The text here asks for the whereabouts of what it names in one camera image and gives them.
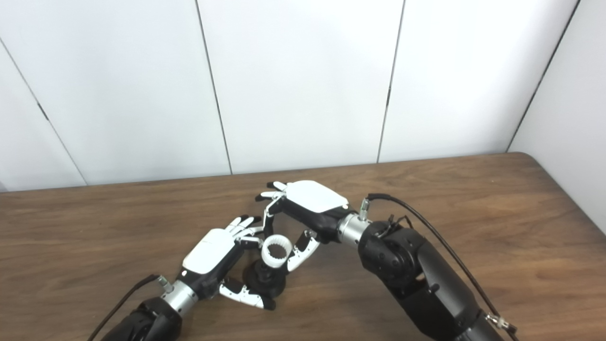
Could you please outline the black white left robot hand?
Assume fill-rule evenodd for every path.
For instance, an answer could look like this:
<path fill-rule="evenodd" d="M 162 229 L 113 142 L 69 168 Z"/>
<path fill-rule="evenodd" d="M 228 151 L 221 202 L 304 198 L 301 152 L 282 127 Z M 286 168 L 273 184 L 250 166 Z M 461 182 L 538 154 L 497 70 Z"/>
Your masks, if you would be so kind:
<path fill-rule="evenodd" d="M 259 222 L 260 216 L 238 216 L 226 227 L 208 231 L 186 255 L 177 280 L 189 287 L 195 301 L 221 294 L 241 304 L 275 310 L 272 298 L 228 276 L 246 250 L 262 246 L 262 240 L 256 237 L 262 231 L 261 226 L 255 226 Z"/>

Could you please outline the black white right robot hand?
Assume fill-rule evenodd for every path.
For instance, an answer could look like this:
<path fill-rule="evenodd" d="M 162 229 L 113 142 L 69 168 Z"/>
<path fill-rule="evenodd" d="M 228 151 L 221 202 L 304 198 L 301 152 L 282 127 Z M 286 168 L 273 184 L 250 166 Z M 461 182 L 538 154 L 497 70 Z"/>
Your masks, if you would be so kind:
<path fill-rule="evenodd" d="M 307 230 L 304 231 L 281 267 L 286 273 L 293 272 L 308 259 L 320 246 L 339 241 L 339 223 L 354 210 L 348 200 L 312 180 L 300 180 L 294 183 L 274 181 L 267 183 L 271 191 L 265 191 L 255 197 L 255 201 L 268 200 L 263 212 L 263 234 L 267 240 L 274 235 L 275 216 L 284 213 Z"/>

